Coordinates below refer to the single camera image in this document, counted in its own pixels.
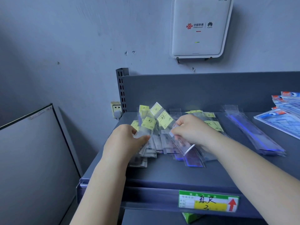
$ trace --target hand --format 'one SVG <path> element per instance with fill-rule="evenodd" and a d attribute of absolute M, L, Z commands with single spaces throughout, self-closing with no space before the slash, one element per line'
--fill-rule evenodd
<path fill-rule="evenodd" d="M 134 138 L 132 134 L 136 132 L 131 125 L 115 128 L 104 145 L 102 158 L 109 163 L 126 167 L 133 155 L 150 139 L 149 135 Z"/>
<path fill-rule="evenodd" d="M 220 135 L 216 130 L 194 115 L 188 114 L 181 116 L 172 130 L 174 135 L 180 135 L 191 144 L 207 147 L 210 141 Z"/>

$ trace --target red arrow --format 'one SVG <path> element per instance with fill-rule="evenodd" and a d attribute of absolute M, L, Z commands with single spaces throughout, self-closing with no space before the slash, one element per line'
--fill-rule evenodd
<path fill-rule="evenodd" d="M 234 199 L 232 199 L 228 204 L 230 205 L 229 211 L 232 212 L 233 206 L 236 205 L 236 202 L 234 201 Z"/>

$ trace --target wall socket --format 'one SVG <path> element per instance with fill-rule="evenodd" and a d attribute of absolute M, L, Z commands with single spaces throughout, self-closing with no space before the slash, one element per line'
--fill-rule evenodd
<path fill-rule="evenodd" d="M 111 110 L 112 110 L 112 116 L 114 117 L 114 118 L 116 118 L 115 116 L 114 116 L 114 113 L 115 113 L 115 111 L 121 111 L 122 112 L 122 108 L 121 108 L 121 103 L 120 102 L 116 102 L 116 101 L 112 101 L 112 102 L 110 102 L 110 107 L 111 107 Z"/>

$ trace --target wifi router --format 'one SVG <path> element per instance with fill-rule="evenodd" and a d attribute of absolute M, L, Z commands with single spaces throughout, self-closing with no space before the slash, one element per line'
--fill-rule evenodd
<path fill-rule="evenodd" d="M 170 55 L 217 58 L 224 51 L 233 0 L 173 0 Z"/>

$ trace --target gray wall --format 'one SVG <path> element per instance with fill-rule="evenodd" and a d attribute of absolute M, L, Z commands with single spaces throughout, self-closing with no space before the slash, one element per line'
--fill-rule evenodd
<path fill-rule="evenodd" d="M 75 129 L 70 135 L 86 168 L 116 124 L 110 101 L 119 100 L 117 68 L 300 70 L 300 0 L 235 0 L 223 56 L 182 65 L 169 57 L 171 1 L 0 0 L 0 121 L 54 103 Z"/>

